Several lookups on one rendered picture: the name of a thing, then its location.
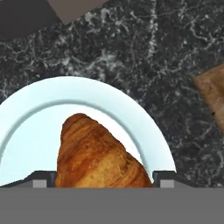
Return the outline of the white round plate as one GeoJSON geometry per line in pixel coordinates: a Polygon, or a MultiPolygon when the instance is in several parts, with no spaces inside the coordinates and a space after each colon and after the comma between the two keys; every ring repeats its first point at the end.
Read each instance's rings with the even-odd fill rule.
{"type": "Polygon", "coordinates": [[[0,186],[54,171],[62,124],[76,113],[106,127],[149,174],[176,169],[161,130],[132,98],[97,80],[63,76],[34,82],[0,103],[0,186]]]}

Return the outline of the brown wooden cutting board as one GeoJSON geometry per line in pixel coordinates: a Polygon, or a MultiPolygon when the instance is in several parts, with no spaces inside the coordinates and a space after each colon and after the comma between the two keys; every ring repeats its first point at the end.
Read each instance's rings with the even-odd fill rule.
{"type": "Polygon", "coordinates": [[[224,134],[224,63],[198,75],[193,82],[224,134]]]}

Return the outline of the golden brown croissant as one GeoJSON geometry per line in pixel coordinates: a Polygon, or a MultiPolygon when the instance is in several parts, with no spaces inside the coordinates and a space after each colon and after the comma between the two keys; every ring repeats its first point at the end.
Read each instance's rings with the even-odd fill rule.
{"type": "Polygon", "coordinates": [[[96,120],[85,114],[62,125],[57,187],[151,187],[144,167],[96,120]]]}

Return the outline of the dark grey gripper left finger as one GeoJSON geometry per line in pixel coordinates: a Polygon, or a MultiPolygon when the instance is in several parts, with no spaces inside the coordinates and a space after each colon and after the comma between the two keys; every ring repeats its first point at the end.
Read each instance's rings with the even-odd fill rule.
{"type": "Polygon", "coordinates": [[[3,185],[7,187],[49,188],[55,186],[56,171],[34,171],[24,179],[3,185]]]}

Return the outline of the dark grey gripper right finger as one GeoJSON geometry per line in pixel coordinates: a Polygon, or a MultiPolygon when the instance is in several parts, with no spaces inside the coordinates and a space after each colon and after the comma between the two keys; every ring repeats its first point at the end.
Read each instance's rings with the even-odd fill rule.
{"type": "Polygon", "coordinates": [[[180,178],[175,171],[154,171],[152,177],[154,179],[153,185],[159,188],[200,187],[190,180],[180,178]]]}

